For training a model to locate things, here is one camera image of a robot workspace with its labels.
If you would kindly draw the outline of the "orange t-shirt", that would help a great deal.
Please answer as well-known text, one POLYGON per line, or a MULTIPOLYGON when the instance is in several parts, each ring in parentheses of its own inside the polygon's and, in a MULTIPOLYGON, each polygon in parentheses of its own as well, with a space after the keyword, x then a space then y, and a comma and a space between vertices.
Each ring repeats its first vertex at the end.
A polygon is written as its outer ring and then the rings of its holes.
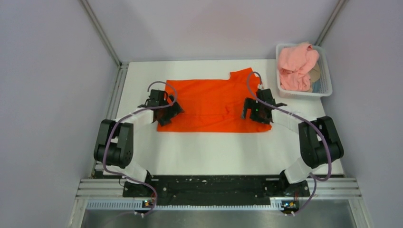
POLYGON ((241 117, 249 88, 260 84, 252 68, 230 72, 229 79, 167 80, 169 95, 177 93, 177 103, 184 110, 159 132, 175 133, 262 133, 271 130, 270 124, 241 117))

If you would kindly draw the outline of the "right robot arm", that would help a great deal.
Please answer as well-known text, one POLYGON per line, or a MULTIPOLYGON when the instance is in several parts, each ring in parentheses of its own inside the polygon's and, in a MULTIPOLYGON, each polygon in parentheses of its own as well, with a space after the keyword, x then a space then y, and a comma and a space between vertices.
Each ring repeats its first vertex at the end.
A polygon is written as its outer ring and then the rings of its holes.
POLYGON ((298 184, 305 181, 321 165, 328 165, 344 156, 344 148, 334 121, 329 116, 304 116, 284 103, 276 103, 270 89, 258 89, 253 98, 244 100, 241 117, 250 113, 251 120, 261 124, 279 124, 297 133, 300 156, 280 173, 279 191, 291 196, 298 184))

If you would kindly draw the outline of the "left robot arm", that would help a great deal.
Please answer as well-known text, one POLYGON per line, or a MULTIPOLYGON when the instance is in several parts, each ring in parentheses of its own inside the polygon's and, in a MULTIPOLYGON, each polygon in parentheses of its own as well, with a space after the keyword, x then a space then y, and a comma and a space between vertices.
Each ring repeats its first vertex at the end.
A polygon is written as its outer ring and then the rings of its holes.
POLYGON ((140 196, 149 195, 153 187, 147 180, 149 171, 134 161, 134 133, 153 123, 170 124, 174 117, 184 112, 177 98, 176 90, 169 93, 152 89, 145 103, 133 112, 117 119, 104 119, 100 124, 94 159, 102 163, 106 173, 134 183, 134 190, 140 196))

